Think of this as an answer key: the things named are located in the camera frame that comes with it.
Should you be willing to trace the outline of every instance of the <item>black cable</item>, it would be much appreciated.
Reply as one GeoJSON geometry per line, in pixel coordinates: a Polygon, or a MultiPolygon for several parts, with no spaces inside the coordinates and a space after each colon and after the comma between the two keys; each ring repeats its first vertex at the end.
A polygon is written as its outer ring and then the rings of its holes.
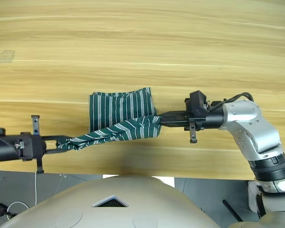
{"type": "Polygon", "coordinates": [[[209,111],[212,112],[212,111],[216,110],[217,108],[221,107],[223,104],[234,102],[234,101],[238,100],[242,96],[246,97],[249,101],[254,102],[253,96],[250,93],[243,92],[241,94],[233,96],[232,98],[224,99],[224,101],[221,101],[217,105],[213,106],[209,111]]]}
{"type": "Polygon", "coordinates": [[[243,219],[236,213],[236,211],[230,206],[230,204],[226,200],[223,200],[222,203],[238,222],[243,222],[243,219]]]}

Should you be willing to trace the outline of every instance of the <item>white cable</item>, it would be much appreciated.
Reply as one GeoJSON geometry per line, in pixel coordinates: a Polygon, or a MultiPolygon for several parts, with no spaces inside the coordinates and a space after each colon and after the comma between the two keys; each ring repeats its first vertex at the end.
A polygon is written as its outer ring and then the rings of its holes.
{"type": "MultiPolygon", "coordinates": [[[[21,202],[21,201],[15,201],[15,202],[13,202],[13,203],[11,203],[11,204],[9,205],[9,207],[8,207],[7,210],[6,210],[6,212],[8,212],[9,209],[10,209],[10,207],[13,206],[13,205],[16,204],[16,203],[20,203],[20,204],[22,204],[23,206],[25,206],[27,209],[29,209],[29,206],[28,206],[26,203],[21,202]]],[[[35,205],[37,205],[37,171],[35,172],[35,205]]]]}
{"type": "Polygon", "coordinates": [[[21,202],[21,201],[15,201],[15,202],[13,202],[13,203],[11,203],[11,204],[9,205],[9,207],[6,209],[6,212],[8,212],[9,209],[10,209],[10,207],[13,206],[13,205],[16,204],[16,203],[20,203],[20,204],[22,204],[23,206],[25,206],[27,209],[29,209],[29,206],[28,206],[26,203],[21,202]]]}
{"type": "Polygon", "coordinates": [[[35,172],[35,205],[37,205],[37,171],[35,172]]]}

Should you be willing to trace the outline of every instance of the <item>gray floor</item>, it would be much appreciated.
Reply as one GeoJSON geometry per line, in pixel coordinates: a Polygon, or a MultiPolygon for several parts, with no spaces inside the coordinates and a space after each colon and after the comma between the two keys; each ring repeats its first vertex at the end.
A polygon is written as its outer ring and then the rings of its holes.
{"type": "MultiPolygon", "coordinates": [[[[46,173],[38,175],[38,203],[79,183],[100,178],[102,175],[46,173]]],[[[246,181],[176,178],[175,187],[184,192],[222,228],[227,228],[236,222],[222,204],[222,200],[227,200],[244,221],[259,220],[257,214],[248,208],[246,181]]],[[[34,205],[34,174],[0,171],[0,203],[9,205],[15,201],[23,201],[30,207],[34,205]]],[[[15,204],[12,212],[20,213],[25,209],[24,206],[15,204]]],[[[6,220],[6,217],[0,217],[0,225],[6,220]]]]}

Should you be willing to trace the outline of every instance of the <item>wood grain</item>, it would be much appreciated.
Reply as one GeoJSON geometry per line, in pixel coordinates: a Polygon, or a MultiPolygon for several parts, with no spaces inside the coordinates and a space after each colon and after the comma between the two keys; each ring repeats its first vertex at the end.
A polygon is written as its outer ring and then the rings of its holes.
{"type": "MultiPolygon", "coordinates": [[[[152,88],[158,113],[250,92],[285,146],[285,0],[0,1],[0,127],[43,135],[88,131],[88,95],[152,88]]],[[[157,139],[44,157],[46,172],[252,179],[231,135],[163,128],[157,139]]],[[[34,171],[35,162],[0,162],[34,171]]]]}

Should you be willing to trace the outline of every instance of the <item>green striped cloth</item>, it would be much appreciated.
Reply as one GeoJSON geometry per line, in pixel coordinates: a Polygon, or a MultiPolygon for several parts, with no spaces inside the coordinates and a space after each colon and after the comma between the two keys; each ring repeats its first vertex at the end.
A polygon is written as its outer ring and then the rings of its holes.
{"type": "Polygon", "coordinates": [[[90,95],[90,133],[57,142],[58,149],[81,150],[111,141],[157,137],[160,120],[156,116],[150,88],[126,93],[90,95]]]}

